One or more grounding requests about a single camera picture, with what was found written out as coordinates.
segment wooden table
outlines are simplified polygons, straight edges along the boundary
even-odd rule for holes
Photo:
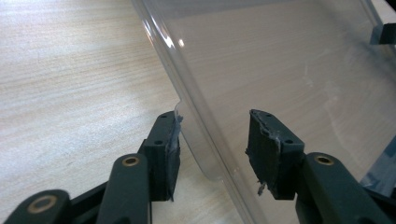
[[[0,222],[44,189],[105,182],[178,102],[129,0],[0,3]],[[241,223],[182,141],[175,202],[154,223]]]

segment screw hole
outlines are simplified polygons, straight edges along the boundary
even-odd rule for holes
[[[334,162],[330,158],[327,158],[324,156],[316,156],[315,160],[318,163],[323,164],[323,165],[333,165],[334,164]]]
[[[53,195],[44,195],[35,199],[27,207],[27,211],[31,214],[38,214],[49,210],[53,205],[56,204],[57,198]]]
[[[137,157],[128,157],[122,161],[122,164],[124,166],[135,166],[138,163],[139,163],[139,158]]]

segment black plastic part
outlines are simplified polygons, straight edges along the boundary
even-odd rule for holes
[[[296,201],[296,212],[301,224],[323,223],[320,212],[315,204],[304,202],[301,199]]]
[[[107,182],[79,195],[71,201],[69,216],[73,218],[72,224],[95,223],[106,185]]]
[[[149,170],[144,155],[125,155],[114,162],[96,223],[151,223]]]
[[[8,217],[5,224],[14,223],[67,223],[66,211],[70,206],[69,195],[60,189],[41,191],[25,201]]]
[[[383,26],[379,44],[396,45],[396,23],[388,23]]]
[[[296,166],[304,158],[303,141],[274,115],[251,110],[246,153],[260,183],[268,186],[275,199],[294,199]]]
[[[161,114],[138,153],[148,158],[150,200],[173,200],[180,166],[180,126],[173,111]]]
[[[323,153],[306,155],[301,175],[306,189],[298,189],[298,199],[311,202],[319,211],[322,223],[391,223],[347,168],[335,157]],[[301,223],[311,220],[297,212]]]
[[[376,205],[388,216],[388,218],[396,223],[396,200],[393,198],[385,197],[382,194],[365,189],[366,192],[372,197]]]

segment transparent plastic sheet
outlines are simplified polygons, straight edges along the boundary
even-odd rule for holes
[[[371,45],[369,1],[133,0],[180,103],[204,174],[221,179],[246,223],[295,223],[293,202],[258,196],[248,111],[276,115],[305,152],[361,180],[396,134],[393,46]]]
[[[390,197],[396,188],[396,136],[378,157],[361,185],[385,197]]]

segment wood grain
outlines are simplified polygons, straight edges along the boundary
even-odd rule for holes
[[[108,179],[178,97],[132,3],[0,3],[0,222],[30,195],[71,197]],[[154,223],[240,223],[182,141],[174,203]]]

